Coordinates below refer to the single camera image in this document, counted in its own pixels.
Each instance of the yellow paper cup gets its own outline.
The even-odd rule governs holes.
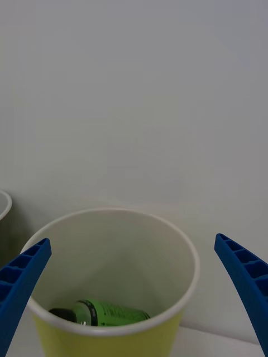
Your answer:
[[[52,256],[28,302],[47,357],[168,357],[199,278],[192,242],[175,225],[125,209],[73,213],[39,230]],[[82,326],[49,313],[81,298],[147,312],[120,327]]]

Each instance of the bottle label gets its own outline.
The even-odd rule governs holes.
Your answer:
[[[91,314],[92,326],[123,326],[149,319],[149,315],[134,308],[96,300],[79,300]]]

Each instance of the white table surface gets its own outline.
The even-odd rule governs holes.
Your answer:
[[[258,345],[180,327],[171,357],[264,357]],[[6,357],[44,357],[26,308]]]

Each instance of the green bottle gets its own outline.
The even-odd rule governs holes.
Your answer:
[[[150,318],[143,311],[96,300],[79,300],[71,309],[52,308],[50,312],[80,325],[100,327],[129,325]]]

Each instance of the black bottle cap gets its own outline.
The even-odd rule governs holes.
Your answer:
[[[76,322],[75,313],[67,308],[52,308],[49,312],[53,313],[53,315],[56,315],[57,317],[60,317],[61,319]]]

